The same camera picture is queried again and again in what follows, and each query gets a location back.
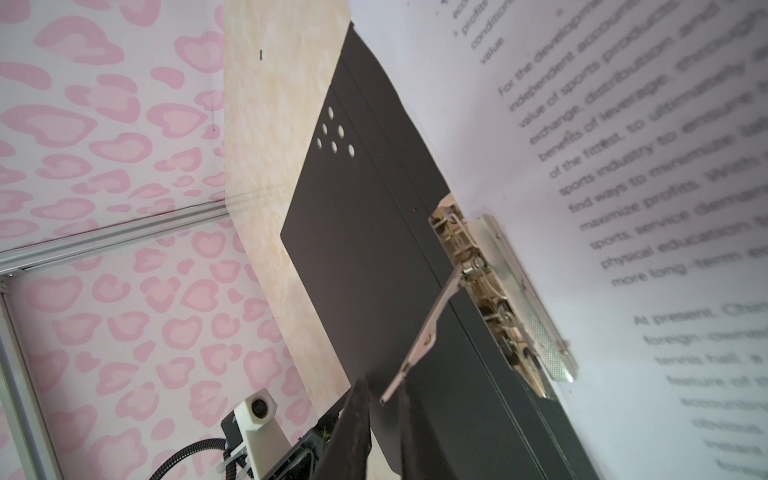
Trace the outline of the printed paper sheet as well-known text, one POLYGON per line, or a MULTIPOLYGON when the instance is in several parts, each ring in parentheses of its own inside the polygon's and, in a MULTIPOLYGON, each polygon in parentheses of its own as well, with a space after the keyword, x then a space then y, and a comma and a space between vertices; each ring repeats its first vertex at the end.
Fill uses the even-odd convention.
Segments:
POLYGON ((353 1, 576 364, 606 479, 767 475, 767 5, 353 1))

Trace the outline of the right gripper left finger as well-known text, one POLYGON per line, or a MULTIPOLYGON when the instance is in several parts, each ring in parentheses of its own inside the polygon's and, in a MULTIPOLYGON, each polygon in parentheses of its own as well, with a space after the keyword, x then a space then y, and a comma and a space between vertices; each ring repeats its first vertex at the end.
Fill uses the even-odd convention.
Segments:
POLYGON ((358 379, 345 395, 343 408, 313 479, 367 478, 371 451, 369 386, 358 379))

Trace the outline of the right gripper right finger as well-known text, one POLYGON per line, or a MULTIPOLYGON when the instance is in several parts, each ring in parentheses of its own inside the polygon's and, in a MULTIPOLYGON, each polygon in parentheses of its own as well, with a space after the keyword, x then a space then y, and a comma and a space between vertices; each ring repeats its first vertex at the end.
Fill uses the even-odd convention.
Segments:
POLYGON ((405 383, 398 393, 401 477, 405 480, 456 480, 419 400, 405 383))

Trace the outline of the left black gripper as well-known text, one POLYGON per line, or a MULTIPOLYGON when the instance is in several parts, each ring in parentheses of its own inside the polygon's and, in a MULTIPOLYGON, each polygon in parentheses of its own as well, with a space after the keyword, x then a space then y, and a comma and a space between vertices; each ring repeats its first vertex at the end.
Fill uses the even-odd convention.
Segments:
POLYGON ((267 480, 309 480, 319 467, 350 391, 345 392, 283 458, 264 476, 267 480))

